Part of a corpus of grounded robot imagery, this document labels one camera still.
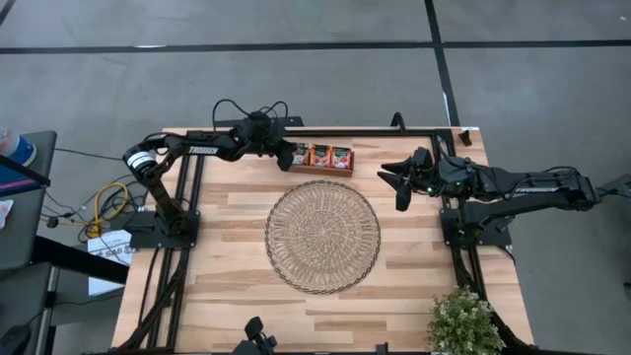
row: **yellow cable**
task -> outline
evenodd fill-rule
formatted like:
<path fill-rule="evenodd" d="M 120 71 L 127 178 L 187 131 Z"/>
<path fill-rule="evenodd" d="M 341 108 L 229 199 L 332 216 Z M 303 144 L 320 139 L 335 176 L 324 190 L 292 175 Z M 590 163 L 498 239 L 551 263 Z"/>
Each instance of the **yellow cable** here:
<path fill-rule="evenodd" d="M 113 211 L 111 214 L 109 214 L 108 216 L 103 216 L 102 219 L 99 219 L 99 198 L 101 197 L 101 194 L 103 192 L 105 192 L 107 189 L 112 188 L 112 187 L 121 187 L 123 189 L 123 191 L 125 191 L 125 197 L 124 200 L 122 202 L 122 204 L 115 210 Z M 127 186 L 125 186 L 124 183 L 122 182 L 113 182 L 113 183 L 109 183 L 107 185 L 105 185 L 102 189 L 99 190 L 99 192 L 97 192 L 97 195 L 95 196 L 95 220 L 94 222 L 90 223 L 90 224 L 85 224 L 84 226 L 90 226 L 88 228 L 88 232 L 86 233 L 89 239 L 92 238 L 98 238 L 101 236 L 101 222 L 103 221 L 109 221 L 111 219 L 113 219 L 114 217 L 118 216 L 123 209 L 125 208 L 125 206 L 127 206 L 127 203 L 129 202 L 129 190 L 127 189 Z"/>

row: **black floor stripe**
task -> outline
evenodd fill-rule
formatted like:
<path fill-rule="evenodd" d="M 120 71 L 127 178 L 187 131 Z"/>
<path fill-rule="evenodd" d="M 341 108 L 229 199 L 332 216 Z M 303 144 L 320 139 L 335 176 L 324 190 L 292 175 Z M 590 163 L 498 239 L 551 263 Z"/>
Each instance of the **black floor stripe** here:
<path fill-rule="evenodd" d="M 8 13 L 7 7 L 2 14 Z M 438 25 L 430 20 L 430 28 Z M 446 49 L 472 48 L 569 48 L 569 47 L 624 47 L 631 39 L 608 40 L 521 40 L 521 41 L 343 41 L 343 42 L 287 42 L 287 43 L 227 43 L 176 45 L 104 45 L 67 47 L 0 47 L 0 54 L 105 54 L 105 53 L 187 53 L 238 52 L 276 50 L 353 50 L 353 49 Z"/>
<path fill-rule="evenodd" d="M 432 43 L 435 45 L 434 54 L 436 54 L 436 63 L 438 65 L 438 72 L 441 78 L 441 86 L 443 88 L 443 94 L 445 95 L 445 101 L 447 104 L 449 123 L 451 126 L 458 127 L 460 126 L 460 119 L 457 116 L 456 97 L 454 96 L 454 90 L 452 89 L 452 80 L 450 79 L 450 71 L 447 66 L 445 51 L 442 47 L 441 31 L 438 26 L 438 19 L 436 18 L 434 1 L 425 0 L 425 9 L 427 10 L 427 18 L 430 23 L 430 31 L 432 32 Z"/>
<path fill-rule="evenodd" d="M 139 46 L 10 47 L 0 48 L 0 54 L 185 53 L 325 49 L 414 49 L 432 47 L 434 47 L 434 44 L 429 41 L 340 41 Z"/>
<path fill-rule="evenodd" d="M 572 48 L 630 46 L 631 39 L 446 41 L 443 48 Z"/>
<path fill-rule="evenodd" d="M 13 8 L 13 5 L 15 5 L 15 3 L 16 0 L 7 0 L 7 2 L 2 7 L 2 11 L 0 11 L 0 26 L 2 26 L 2 23 L 7 18 L 7 15 L 9 15 L 9 11 L 11 11 L 11 8 Z"/>

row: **round woven mat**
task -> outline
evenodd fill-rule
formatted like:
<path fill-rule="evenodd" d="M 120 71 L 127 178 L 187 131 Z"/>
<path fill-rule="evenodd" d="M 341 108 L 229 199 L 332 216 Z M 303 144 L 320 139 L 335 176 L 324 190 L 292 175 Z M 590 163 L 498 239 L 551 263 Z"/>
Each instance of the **round woven mat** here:
<path fill-rule="evenodd" d="M 310 181 L 285 193 L 265 228 L 276 272 L 300 291 L 330 294 L 360 282 L 381 243 L 377 216 L 366 198 L 332 181 Z"/>

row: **green plant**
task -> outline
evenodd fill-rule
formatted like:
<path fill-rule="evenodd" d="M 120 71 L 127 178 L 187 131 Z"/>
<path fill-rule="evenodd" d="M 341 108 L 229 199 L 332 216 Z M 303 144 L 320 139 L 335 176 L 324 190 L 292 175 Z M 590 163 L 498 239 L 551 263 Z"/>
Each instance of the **green plant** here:
<path fill-rule="evenodd" d="M 430 343 L 435 350 L 452 355 L 498 354 L 504 342 L 491 323 L 491 306 L 469 291 L 456 288 L 449 295 L 434 298 L 434 319 L 430 321 Z"/>

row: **wooden table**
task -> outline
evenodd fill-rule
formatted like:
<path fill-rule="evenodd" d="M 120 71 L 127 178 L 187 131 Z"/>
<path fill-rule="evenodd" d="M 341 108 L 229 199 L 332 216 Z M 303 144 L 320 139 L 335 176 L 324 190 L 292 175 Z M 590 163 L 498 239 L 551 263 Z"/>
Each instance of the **wooden table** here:
<path fill-rule="evenodd" d="M 166 129 L 182 134 L 185 130 Z M 454 129 L 455 137 L 457 133 L 459 128 Z M 293 140 L 352 147 L 354 176 L 283 173 L 275 159 L 256 156 L 236 163 L 207 158 L 198 205 L 202 224 L 187 272 L 176 351 L 232 351 L 255 316 L 263 320 L 266 334 L 276 336 L 277 351 L 374 351 L 377 343 L 386 341 L 392 351 L 430 350 L 426 330 L 432 298 L 451 292 L 456 284 L 440 227 L 441 200 L 415 195 L 408 211 L 398 212 L 394 190 L 377 177 L 381 164 L 402 161 L 419 146 L 431 147 L 430 139 Z M 473 145 L 464 147 L 456 140 L 457 154 L 486 165 L 479 131 L 471 131 L 471 141 Z M 194 162 L 189 168 L 188 189 Z M 178 171 L 176 165 L 163 178 L 170 193 L 175 192 Z M 370 274 L 357 286 L 326 296 L 301 293 L 285 284 L 273 271 L 264 244 L 265 221 L 273 204 L 291 187 L 314 179 L 336 180 L 357 189 L 372 204 L 382 227 L 381 252 Z M 512 261 L 497 248 L 479 248 L 479 253 L 491 304 L 518 337 L 532 342 Z M 134 255 L 113 346 L 136 326 L 152 254 L 141 250 Z M 151 304 L 161 257 L 148 297 Z M 159 344 L 165 344 L 169 315 L 163 314 Z"/>

